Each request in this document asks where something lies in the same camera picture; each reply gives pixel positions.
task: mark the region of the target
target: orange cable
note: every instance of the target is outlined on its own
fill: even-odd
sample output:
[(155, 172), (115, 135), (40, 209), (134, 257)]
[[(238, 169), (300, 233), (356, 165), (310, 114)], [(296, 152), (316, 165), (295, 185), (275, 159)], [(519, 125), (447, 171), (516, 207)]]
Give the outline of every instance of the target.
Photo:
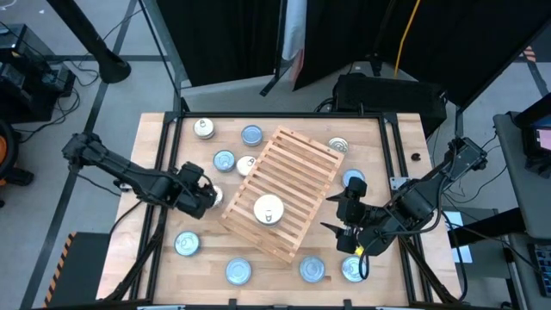
[(406, 40), (407, 32), (410, 30), (410, 26), (413, 22), (413, 17), (415, 17), (415, 13), (417, 12), (417, 7), (421, 3), (421, 0), (417, 0), (415, 3), (415, 6), (413, 7), (412, 14), (410, 15), (410, 20), (407, 22), (406, 30), (404, 30), (404, 35), (402, 35), (402, 40), (399, 42), (399, 50), (398, 50), (398, 57), (396, 58), (396, 66), (394, 67), (394, 78), (398, 76), (398, 66), (399, 66), (399, 58), (402, 56), (402, 47), (404, 47), (404, 41)]

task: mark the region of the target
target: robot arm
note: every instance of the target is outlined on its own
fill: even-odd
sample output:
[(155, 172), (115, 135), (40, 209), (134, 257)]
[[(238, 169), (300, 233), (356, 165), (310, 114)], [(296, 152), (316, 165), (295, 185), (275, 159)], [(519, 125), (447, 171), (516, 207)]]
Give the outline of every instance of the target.
[(335, 232), (339, 251), (354, 253), (360, 245), (368, 256), (377, 256), (397, 235), (416, 233), (429, 223), (439, 194), (470, 170), (486, 168), (486, 155), (471, 139), (454, 139), (441, 164), (423, 178), (404, 183), (383, 208), (360, 202), (367, 185), (353, 177), (343, 193), (327, 198), (338, 202), (337, 217), (345, 228), (322, 225)]
[(130, 185), (141, 201), (178, 208), (196, 219), (212, 207), (216, 198), (212, 184), (198, 184), (204, 172), (201, 167), (188, 162), (180, 171), (145, 169), (111, 152), (94, 133), (75, 133), (62, 152), (71, 170), (96, 166)]

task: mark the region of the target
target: can lid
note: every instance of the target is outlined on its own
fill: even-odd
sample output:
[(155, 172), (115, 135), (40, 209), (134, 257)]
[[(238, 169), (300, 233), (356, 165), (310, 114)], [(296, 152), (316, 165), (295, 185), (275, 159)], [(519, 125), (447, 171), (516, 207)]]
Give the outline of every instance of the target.
[(346, 153), (348, 151), (348, 141), (341, 137), (335, 137), (329, 140), (329, 147), (335, 151)]
[(220, 171), (230, 171), (235, 165), (235, 157), (230, 151), (219, 151), (214, 155), (214, 166)]
[(214, 131), (214, 123), (213, 121), (202, 118), (195, 122), (193, 129), (195, 130), (195, 133), (200, 137), (206, 137), (213, 133)]
[(226, 267), (226, 279), (233, 285), (243, 285), (251, 279), (251, 265), (243, 258), (234, 258)]
[(249, 125), (241, 132), (241, 139), (248, 146), (257, 146), (262, 142), (262, 129), (257, 125)]
[(241, 176), (246, 177), (251, 172), (252, 166), (256, 163), (256, 159), (252, 156), (243, 156), (238, 160), (238, 172)]
[(255, 217), (263, 224), (272, 225), (277, 223), (282, 218), (283, 211), (283, 201), (276, 195), (262, 195), (255, 201)]
[(194, 232), (180, 232), (174, 240), (174, 248), (180, 255), (194, 255), (199, 250), (199, 237)]
[[(360, 263), (360, 258), (355, 255), (344, 259), (342, 272), (343, 272), (343, 276), (348, 281), (350, 282), (363, 281), (362, 277), (360, 276), (359, 263)], [(362, 262), (362, 269), (364, 270), (363, 272), (367, 271), (369, 273), (368, 266), (365, 264), (365, 262)]]
[(300, 263), (300, 275), (306, 282), (316, 283), (325, 276), (325, 265), (318, 257), (305, 257)]
[(365, 176), (358, 169), (348, 169), (343, 174), (343, 187), (347, 187), (351, 177), (359, 177), (365, 182)]
[(224, 192), (222, 188), (217, 185), (214, 185), (213, 189), (216, 192), (216, 199), (214, 199), (213, 207), (218, 207), (222, 203), (222, 200), (224, 200)]

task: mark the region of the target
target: black curtain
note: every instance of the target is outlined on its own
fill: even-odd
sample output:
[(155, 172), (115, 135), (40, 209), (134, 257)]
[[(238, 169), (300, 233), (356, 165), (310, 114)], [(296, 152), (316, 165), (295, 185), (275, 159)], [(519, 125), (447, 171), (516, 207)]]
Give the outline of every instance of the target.
[[(388, 0), (310, 0), (304, 66), (295, 89), (373, 52)], [(399, 0), (381, 42), (394, 64), (415, 0)], [(410, 28), (400, 69), (440, 84), (463, 108), (543, 30), (548, 0), (423, 0)]]
[(194, 86), (273, 74), (280, 0), (158, 0)]

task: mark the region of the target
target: gray floor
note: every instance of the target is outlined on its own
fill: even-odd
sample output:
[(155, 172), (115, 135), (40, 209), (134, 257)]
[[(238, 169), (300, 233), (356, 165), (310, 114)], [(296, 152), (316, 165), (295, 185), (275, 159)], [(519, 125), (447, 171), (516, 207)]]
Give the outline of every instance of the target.
[[(106, 34), (124, 17), (129, 0), (77, 2), (98, 33)], [(56, 54), (85, 53), (84, 47), (45, 0), (20, 0), (15, 6), (0, 11), (0, 21), (28, 24)], [(106, 40), (110, 47), (114, 45), (118, 32), (119, 29), (115, 30)], [(120, 53), (157, 55), (152, 36), (141, 14), (132, 19)], [(106, 146), (123, 156), (129, 156), (132, 151), (140, 114), (170, 110), (173, 99), (170, 80), (161, 62), (133, 62), (130, 65), (133, 68), (130, 78), (108, 86), (94, 128)], [(370, 74), (368, 65), (356, 66), (355, 70)], [(84, 67), (94, 68), (96, 64), (85, 62)], [(538, 68), (543, 77), (551, 82), (551, 64), (538, 64)], [(383, 74), (390, 74), (391, 70), (385, 66)], [(76, 73), (83, 81), (91, 79), (86, 73)], [(295, 92), (291, 91), (293, 84), (283, 79), (266, 97), (259, 96), (258, 93), (271, 77), (190, 88), (184, 90), (183, 95), (192, 110), (311, 111), (319, 102), (331, 95), (338, 73), (335, 72)], [(21, 305), (68, 174), (67, 163), (62, 159), (60, 150), (72, 133), (83, 130), (99, 87), (99, 82), (86, 88), (77, 86), (82, 99), (80, 108), (70, 115), (64, 124), (49, 127), (22, 145), (20, 165), (35, 173), (34, 183), (26, 188), (6, 186), (0, 189), (0, 195), (7, 202), (6, 207), (0, 209), (2, 309), (14, 309)], [(539, 98), (541, 95), (527, 65), (512, 64), (465, 112), (465, 135), (482, 144), (493, 136), (493, 115), (509, 110), (523, 110)], [(74, 96), (62, 100), (61, 104), (69, 106), (72, 100)], [(448, 110), (449, 115), (454, 114), (450, 104)], [(20, 128), (35, 128), (39, 125), (27, 124)], [(449, 117), (438, 134), (434, 155), (437, 162), (442, 159), (446, 144), (452, 138), (453, 128), (453, 117)], [(430, 140), (430, 150), (435, 137), (436, 135)], [(497, 140), (494, 140), (489, 147), (497, 144)], [(505, 165), (499, 148), (490, 153), (489, 160), (487, 169), (471, 173), (463, 180), (462, 185), (467, 197), (474, 195), (482, 183), (495, 176)], [(104, 185), (109, 185), (112, 181), (111, 177), (98, 169), (84, 169), (83, 174)], [(117, 197), (96, 189), (85, 181), (77, 180), (34, 302), (35, 307), (40, 306), (43, 301), (66, 235), (73, 231), (106, 233), (114, 222), (117, 202)], [(507, 173), (486, 186), (479, 197), (466, 206), (499, 210), (515, 207), (515, 198)], [(469, 286), (467, 300), (475, 305), (497, 306), (506, 299), (504, 284), (501, 281), (473, 279)]]

